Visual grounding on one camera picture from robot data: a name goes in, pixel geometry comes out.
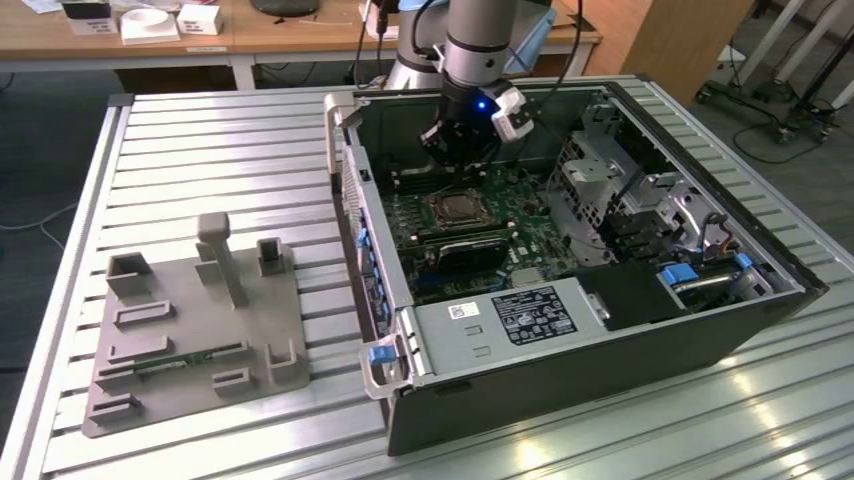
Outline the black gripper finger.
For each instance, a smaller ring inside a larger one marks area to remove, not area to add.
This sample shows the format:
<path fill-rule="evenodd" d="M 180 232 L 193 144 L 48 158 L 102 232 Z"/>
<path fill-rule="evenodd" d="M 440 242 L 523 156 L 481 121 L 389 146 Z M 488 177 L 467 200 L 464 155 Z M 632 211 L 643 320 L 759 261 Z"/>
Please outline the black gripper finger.
<path fill-rule="evenodd" d="M 491 165 L 500 153 L 497 144 L 489 145 L 475 158 L 460 167 L 460 183 L 481 184 L 488 176 Z"/>
<path fill-rule="evenodd" d="M 447 181 L 455 182 L 459 177 L 457 159 L 451 144 L 445 140 L 441 121 L 437 121 L 420 135 L 420 143 L 432 165 L 441 171 Z"/>

